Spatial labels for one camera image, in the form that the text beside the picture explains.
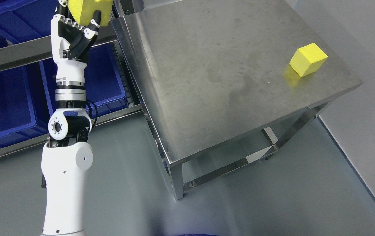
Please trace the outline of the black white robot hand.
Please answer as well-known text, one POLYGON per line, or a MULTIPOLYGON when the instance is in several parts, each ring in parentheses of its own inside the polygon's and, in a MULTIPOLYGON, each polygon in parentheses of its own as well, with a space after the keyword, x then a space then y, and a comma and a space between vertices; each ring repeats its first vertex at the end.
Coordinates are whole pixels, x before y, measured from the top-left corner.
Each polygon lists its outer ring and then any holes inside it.
POLYGON ((68 8, 68 0, 58 0, 50 22, 52 57, 57 65, 56 89, 84 89, 84 69, 89 49, 96 41, 102 12, 95 10, 88 25, 80 25, 68 8))

